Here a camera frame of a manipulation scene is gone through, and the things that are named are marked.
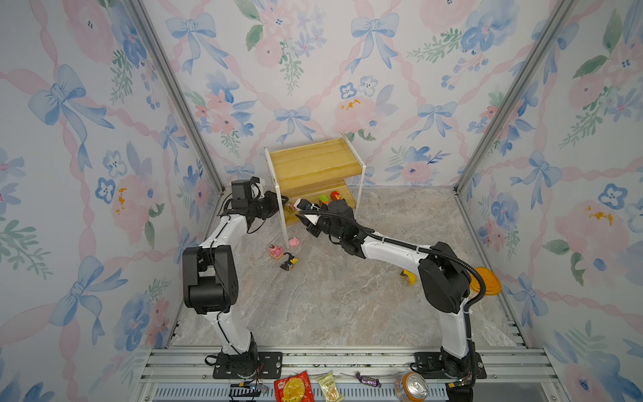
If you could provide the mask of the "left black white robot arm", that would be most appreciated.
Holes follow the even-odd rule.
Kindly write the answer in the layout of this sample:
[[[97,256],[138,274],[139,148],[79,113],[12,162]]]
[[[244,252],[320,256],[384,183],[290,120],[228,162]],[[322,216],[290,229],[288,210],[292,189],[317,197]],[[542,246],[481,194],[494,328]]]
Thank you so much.
[[[184,305],[205,317],[221,341],[220,352],[205,359],[216,379],[254,379],[260,373],[256,341],[234,306],[239,297],[234,248],[256,220],[267,221],[280,206],[281,199],[264,191],[258,177],[236,180],[212,234],[183,251]]]

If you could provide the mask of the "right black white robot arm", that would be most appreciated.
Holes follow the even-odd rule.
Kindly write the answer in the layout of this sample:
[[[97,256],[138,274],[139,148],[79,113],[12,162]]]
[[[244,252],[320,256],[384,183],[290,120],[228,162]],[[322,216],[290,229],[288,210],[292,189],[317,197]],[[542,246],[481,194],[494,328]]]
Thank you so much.
[[[344,199],[322,205],[298,199],[295,208],[311,235],[323,233],[350,256],[386,262],[415,275],[425,299],[439,313],[441,371],[466,386],[475,383],[481,368],[472,339],[471,308],[484,298],[487,287],[471,265],[444,242],[417,246],[359,224]]]

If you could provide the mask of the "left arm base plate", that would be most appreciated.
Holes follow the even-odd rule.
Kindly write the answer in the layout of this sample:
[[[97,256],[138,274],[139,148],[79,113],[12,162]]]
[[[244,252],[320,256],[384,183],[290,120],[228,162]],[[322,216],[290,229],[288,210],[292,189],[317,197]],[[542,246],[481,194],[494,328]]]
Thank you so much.
[[[205,361],[213,369],[215,380],[278,380],[281,378],[283,353],[253,352],[218,353]]]

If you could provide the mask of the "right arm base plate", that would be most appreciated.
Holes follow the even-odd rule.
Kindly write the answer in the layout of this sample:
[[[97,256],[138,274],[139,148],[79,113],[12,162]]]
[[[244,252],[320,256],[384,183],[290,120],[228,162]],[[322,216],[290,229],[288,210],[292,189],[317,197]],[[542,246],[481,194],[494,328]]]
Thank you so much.
[[[442,352],[416,352],[410,369],[427,380],[470,381],[487,378],[486,367],[479,353],[468,353],[464,358],[456,358]]]

